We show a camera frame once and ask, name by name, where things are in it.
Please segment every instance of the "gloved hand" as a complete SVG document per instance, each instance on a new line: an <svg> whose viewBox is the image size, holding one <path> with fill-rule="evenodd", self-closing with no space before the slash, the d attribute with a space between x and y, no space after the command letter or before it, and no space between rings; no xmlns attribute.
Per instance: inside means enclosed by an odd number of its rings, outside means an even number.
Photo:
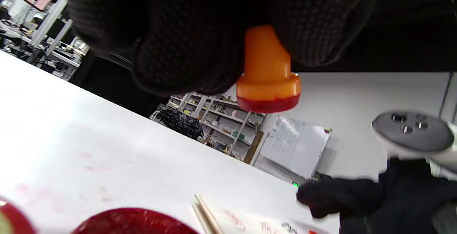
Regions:
<svg viewBox="0 0 457 234"><path fill-rule="evenodd" d="M336 60L376 0L69 0L78 35L98 52L134 49L132 72L161 96L226 91L243 73L243 35L272 24L306 66Z"/></svg>
<svg viewBox="0 0 457 234"><path fill-rule="evenodd" d="M330 213L340 213L341 221L364 218L371 234L436 234L438 229L449 229L451 222L457 229L455 214L447 225L439 221L440 208L457 200L457 182L433 177L424 159L390 159L378 183L331 179L305 184L298 189L297 200L316 218Z"/></svg>

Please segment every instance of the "red bowl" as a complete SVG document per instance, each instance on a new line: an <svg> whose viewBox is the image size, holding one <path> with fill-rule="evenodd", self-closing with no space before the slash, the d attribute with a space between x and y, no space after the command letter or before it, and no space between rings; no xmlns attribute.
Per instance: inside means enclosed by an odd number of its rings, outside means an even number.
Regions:
<svg viewBox="0 0 457 234"><path fill-rule="evenodd" d="M35 230L19 209L0 198L0 233L34 234Z"/></svg>
<svg viewBox="0 0 457 234"><path fill-rule="evenodd" d="M151 210L118 208L87 219L72 234L197 234L186 224Z"/></svg>

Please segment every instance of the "table surface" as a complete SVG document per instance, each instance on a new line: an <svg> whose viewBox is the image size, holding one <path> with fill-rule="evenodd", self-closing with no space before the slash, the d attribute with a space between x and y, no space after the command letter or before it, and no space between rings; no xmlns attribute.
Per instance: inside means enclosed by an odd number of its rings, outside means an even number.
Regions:
<svg viewBox="0 0 457 234"><path fill-rule="evenodd" d="M338 233L338 216L313 220L291 183L4 52L0 96L0 195L39 233L68 233L101 211L141 207L203 234L191 208L194 194L227 209Z"/></svg>
<svg viewBox="0 0 457 234"><path fill-rule="evenodd" d="M78 68L81 65L79 62L76 62L75 59L70 58L70 57L66 57L66 56L64 56L62 54L59 54L58 52L55 52L55 51L51 52L51 56L55 57L57 60L60 60L62 63L66 64L68 66L72 66L72 67Z"/></svg>

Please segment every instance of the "wall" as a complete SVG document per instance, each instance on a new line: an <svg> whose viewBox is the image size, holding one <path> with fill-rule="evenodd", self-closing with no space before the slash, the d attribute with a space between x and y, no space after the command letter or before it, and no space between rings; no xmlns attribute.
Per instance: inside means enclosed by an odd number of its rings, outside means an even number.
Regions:
<svg viewBox="0 0 457 234"><path fill-rule="evenodd" d="M233 85L228 91L224 92L224 94L231 96L230 100L238 101L236 98L236 85Z"/></svg>
<svg viewBox="0 0 457 234"><path fill-rule="evenodd" d="M441 117L444 120L452 121L454 110L457 107L457 76L454 75L451 78L449 84L449 90L447 92L446 100L444 101L443 112ZM444 168L440 168L438 165L431 163L432 173L435 176L446 177L448 179L457 180L457 174L447 171Z"/></svg>
<svg viewBox="0 0 457 234"><path fill-rule="evenodd" d="M301 73L300 77L299 104L280 114L333 129L317 170L375 179L385 169L387 157L372 135L372 119L396 108L438 115L448 73Z"/></svg>

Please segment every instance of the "orange cap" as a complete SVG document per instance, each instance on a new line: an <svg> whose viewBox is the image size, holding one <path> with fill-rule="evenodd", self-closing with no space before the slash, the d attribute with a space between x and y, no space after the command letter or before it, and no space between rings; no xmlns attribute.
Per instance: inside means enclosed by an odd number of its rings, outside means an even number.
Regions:
<svg viewBox="0 0 457 234"><path fill-rule="evenodd" d="M300 78L290 71L290 55L271 25L245 34L245 73L236 83L238 104L247 111L273 113L298 104Z"/></svg>

